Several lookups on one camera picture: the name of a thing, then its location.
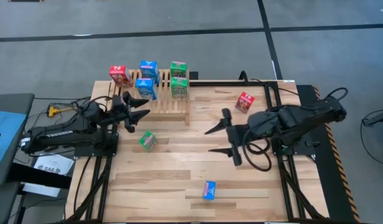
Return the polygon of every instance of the orange striped edge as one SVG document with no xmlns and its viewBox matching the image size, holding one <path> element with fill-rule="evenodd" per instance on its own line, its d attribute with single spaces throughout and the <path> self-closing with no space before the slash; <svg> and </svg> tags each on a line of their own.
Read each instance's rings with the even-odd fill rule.
<svg viewBox="0 0 383 224">
<path fill-rule="evenodd" d="M 312 87 L 315 90 L 317 100 L 320 100 L 320 92 L 318 91 L 318 88 L 314 85 Z M 341 175 L 343 185 L 345 186 L 345 192 L 346 192 L 346 195 L 348 196 L 349 203 L 351 205 L 353 217 L 358 223 L 361 223 L 361 220 L 359 217 L 359 212 L 356 208 L 356 204 L 354 203 L 354 200 L 352 197 L 352 192 L 350 190 L 348 181 L 346 180 L 346 174 L 345 174 L 345 171 L 344 171 L 343 166 L 342 166 L 341 158 L 339 157 L 339 152 L 338 152 L 338 149 L 336 148 L 336 145 L 335 145 L 334 135 L 333 135 L 333 132 L 331 131 L 331 128 L 328 126 L 328 124 L 326 124 L 326 130 L 327 130 L 328 138 L 330 139 L 331 148 L 332 148 L 333 153 L 334 153 L 335 162 L 338 165 L 338 170 L 339 170 L 339 173 Z"/>
</svg>

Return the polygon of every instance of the gray floor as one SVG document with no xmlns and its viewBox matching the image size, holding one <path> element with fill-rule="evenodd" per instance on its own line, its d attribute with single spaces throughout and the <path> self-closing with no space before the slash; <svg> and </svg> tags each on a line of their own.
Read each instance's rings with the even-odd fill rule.
<svg viewBox="0 0 383 224">
<path fill-rule="evenodd" d="M 383 23 L 383 0 L 264 4 L 271 27 Z M 262 26 L 255 0 L 0 1 L 0 37 Z M 383 29 L 272 35 L 284 79 L 314 84 L 323 95 L 339 86 L 349 88 L 342 101 L 348 117 L 331 126 L 362 221 L 383 223 L 383 165 L 366 154 L 359 137 L 361 118 L 383 108 Z M 110 65 L 136 68 L 145 59 L 158 61 L 161 68 L 171 60 L 186 61 L 202 79 L 234 78 L 241 70 L 250 78 L 275 77 L 264 33 L 7 42 L 0 43 L 0 93 L 88 96 L 95 80 L 109 80 Z M 47 103 L 35 101 L 32 113 Z M 53 122 L 44 118 L 39 124 Z M 383 124 L 366 128 L 364 139 L 383 160 Z M 29 195 L 26 202 L 30 205 L 39 198 Z M 55 222 L 63 215 L 63 205 L 64 201 L 30 208 L 24 223 Z"/>
</svg>

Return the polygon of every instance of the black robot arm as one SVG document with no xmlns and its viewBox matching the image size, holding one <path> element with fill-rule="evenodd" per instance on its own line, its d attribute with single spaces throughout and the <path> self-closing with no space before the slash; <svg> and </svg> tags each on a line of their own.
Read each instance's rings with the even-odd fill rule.
<svg viewBox="0 0 383 224">
<path fill-rule="evenodd" d="M 138 121 L 150 112 L 131 111 L 132 107 L 142 106 L 148 100 L 134 99 L 128 92 L 123 93 L 122 100 L 120 96 L 99 98 L 111 99 L 111 110 L 103 111 L 95 102 L 97 99 L 93 99 L 79 107 L 77 113 L 65 123 L 29 129 L 22 137 L 21 149 L 26 154 L 56 146 L 72 146 L 76 151 L 77 148 L 84 151 L 88 148 L 93 151 L 107 151 L 116 148 L 116 125 L 120 121 L 124 121 L 125 128 L 133 133 Z"/>
<path fill-rule="evenodd" d="M 271 110 L 254 113 L 246 124 L 231 124 L 230 110 L 222 109 L 223 119 L 205 134 L 226 129 L 231 148 L 212 149 L 233 157 L 235 166 L 242 164 L 239 146 L 265 138 L 280 138 L 282 144 L 292 147 L 313 128 L 333 121 L 342 121 L 346 111 L 333 96 L 328 96 L 310 106 L 282 105 Z"/>
</svg>

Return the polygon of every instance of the white paper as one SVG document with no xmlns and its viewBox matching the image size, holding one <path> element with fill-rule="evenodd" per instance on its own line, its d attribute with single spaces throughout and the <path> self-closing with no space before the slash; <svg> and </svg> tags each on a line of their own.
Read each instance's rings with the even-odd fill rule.
<svg viewBox="0 0 383 224">
<path fill-rule="evenodd" d="M 73 164 L 74 161 L 72 159 L 61 155 L 42 156 L 37 159 L 34 169 L 40 169 L 42 171 L 53 172 L 60 175 L 67 175 Z M 57 197 L 60 189 L 26 183 L 23 187 L 23 191 Z"/>
</svg>

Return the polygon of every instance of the red box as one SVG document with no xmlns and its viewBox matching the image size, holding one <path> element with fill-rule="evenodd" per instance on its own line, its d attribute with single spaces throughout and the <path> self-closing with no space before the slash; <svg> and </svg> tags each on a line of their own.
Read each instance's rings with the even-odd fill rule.
<svg viewBox="0 0 383 224">
<path fill-rule="evenodd" d="M 117 86 L 132 86 L 132 77 L 125 65 L 112 65 L 110 67 L 109 75 Z"/>
<path fill-rule="evenodd" d="M 239 109 L 243 113 L 247 113 L 249 107 L 252 105 L 254 100 L 255 97 L 251 96 L 246 92 L 243 92 L 237 100 L 236 109 Z"/>
</svg>

